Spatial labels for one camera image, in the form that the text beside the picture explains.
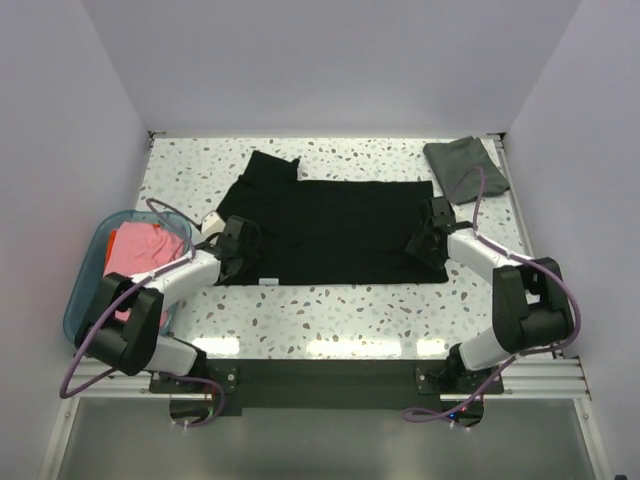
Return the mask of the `black t shirt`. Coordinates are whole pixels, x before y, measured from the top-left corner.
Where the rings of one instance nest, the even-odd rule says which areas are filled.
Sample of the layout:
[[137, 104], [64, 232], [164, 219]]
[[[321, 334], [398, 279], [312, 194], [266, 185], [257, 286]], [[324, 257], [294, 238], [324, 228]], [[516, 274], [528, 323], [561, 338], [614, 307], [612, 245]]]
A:
[[229, 279], [256, 285], [441, 284], [434, 269], [406, 247], [421, 222], [429, 181], [301, 180], [297, 160], [255, 151], [217, 207], [260, 229], [258, 261]]

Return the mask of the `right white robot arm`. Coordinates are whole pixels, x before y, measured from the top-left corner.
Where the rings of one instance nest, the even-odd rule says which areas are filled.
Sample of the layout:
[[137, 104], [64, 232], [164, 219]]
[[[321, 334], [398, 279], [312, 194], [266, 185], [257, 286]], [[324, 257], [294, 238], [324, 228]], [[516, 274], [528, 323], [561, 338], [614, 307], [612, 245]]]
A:
[[458, 221], [443, 197], [424, 201], [420, 213], [406, 252], [440, 270], [454, 260], [491, 286], [491, 326], [450, 349], [445, 379], [452, 390], [469, 392], [480, 382], [481, 370], [517, 355], [562, 349], [575, 338], [575, 297], [555, 260], [509, 251], [479, 233], [475, 224]]

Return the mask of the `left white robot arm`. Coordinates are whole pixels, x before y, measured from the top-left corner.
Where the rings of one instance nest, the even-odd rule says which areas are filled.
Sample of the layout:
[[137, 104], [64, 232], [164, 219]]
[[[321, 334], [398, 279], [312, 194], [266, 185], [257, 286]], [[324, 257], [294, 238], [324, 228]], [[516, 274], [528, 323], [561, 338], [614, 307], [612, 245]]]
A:
[[255, 222], [231, 216], [223, 230], [194, 253], [132, 277], [103, 277], [75, 335], [77, 352], [129, 376], [167, 373], [183, 391], [200, 390], [207, 380], [204, 353], [187, 342], [162, 337], [161, 315], [194, 291], [252, 267], [259, 259], [259, 241]]

